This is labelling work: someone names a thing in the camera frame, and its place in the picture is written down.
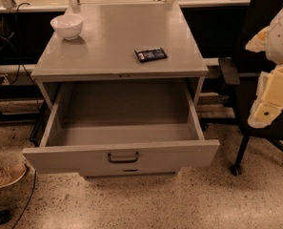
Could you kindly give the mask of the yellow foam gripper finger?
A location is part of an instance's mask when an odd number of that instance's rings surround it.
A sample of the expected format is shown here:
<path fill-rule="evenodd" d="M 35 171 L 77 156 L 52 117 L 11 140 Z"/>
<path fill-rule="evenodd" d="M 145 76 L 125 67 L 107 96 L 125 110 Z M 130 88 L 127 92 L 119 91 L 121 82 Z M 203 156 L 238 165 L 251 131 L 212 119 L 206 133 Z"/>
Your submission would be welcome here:
<path fill-rule="evenodd" d="M 262 129 L 272 124 L 283 110 L 283 65 L 270 73 L 262 72 L 258 78 L 256 100 L 248 117 L 248 124 Z"/>

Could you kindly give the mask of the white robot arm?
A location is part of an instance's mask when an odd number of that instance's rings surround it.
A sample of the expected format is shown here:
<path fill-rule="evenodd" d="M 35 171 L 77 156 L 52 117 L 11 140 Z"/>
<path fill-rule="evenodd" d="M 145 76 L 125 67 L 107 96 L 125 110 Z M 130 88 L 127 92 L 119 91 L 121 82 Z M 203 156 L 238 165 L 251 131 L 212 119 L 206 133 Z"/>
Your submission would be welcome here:
<path fill-rule="evenodd" d="M 283 111 L 283 8 L 269 26 L 247 43 L 245 49 L 264 52 L 266 58 L 276 64 L 270 73 L 260 74 L 256 100 L 248 118 L 251 127 L 262 129 L 271 125 Z"/>

